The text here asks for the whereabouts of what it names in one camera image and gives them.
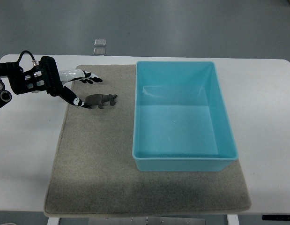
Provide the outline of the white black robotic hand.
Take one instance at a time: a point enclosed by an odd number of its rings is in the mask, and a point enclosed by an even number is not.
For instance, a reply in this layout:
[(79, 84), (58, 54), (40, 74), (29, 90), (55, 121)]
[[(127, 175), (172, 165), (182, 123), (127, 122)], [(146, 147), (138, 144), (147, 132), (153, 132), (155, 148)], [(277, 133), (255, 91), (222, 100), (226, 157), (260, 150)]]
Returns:
[(103, 81), (94, 73), (81, 69), (59, 71), (55, 59), (49, 56), (43, 56), (38, 65), (24, 74), (26, 92), (46, 91), (52, 97), (59, 96), (70, 105), (83, 108), (89, 108), (89, 106), (65, 84), (73, 81), (80, 81), (84, 84)]

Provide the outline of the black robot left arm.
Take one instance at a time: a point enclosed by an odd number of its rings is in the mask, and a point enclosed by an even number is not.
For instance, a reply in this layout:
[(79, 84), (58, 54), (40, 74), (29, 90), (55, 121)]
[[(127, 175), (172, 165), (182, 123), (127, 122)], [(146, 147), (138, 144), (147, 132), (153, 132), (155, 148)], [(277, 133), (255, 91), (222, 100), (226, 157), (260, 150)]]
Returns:
[[(31, 57), (33, 65), (32, 69), (26, 72), (20, 66), (25, 54)], [(20, 95), (37, 90), (37, 67), (37, 61), (28, 50), (22, 51), (17, 61), (0, 63), (0, 109), (12, 100), (12, 93)]]

